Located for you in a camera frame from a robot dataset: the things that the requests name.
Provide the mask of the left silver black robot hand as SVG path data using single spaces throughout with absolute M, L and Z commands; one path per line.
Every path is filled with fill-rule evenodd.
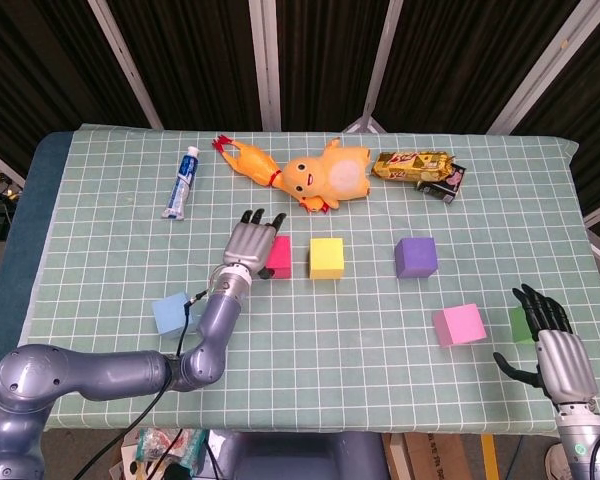
M 279 213 L 271 222 L 261 224 L 263 214 L 263 208 L 246 210 L 242 214 L 225 247 L 223 263 L 241 264 L 252 275 L 271 279 L 275 270 L 265 264 L 286 214 Z

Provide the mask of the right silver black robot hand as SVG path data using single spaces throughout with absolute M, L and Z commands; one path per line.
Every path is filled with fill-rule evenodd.
M 556 407 L 590 402 L 598 395 L 598 386 L 588 353 L 563 306 L 527 284 L 514 288 L 512 293 L 525 313 L 537 365 L 534 372 L 520 370 L 495 352 L 493 358 L 501 372 L 542 390 Z

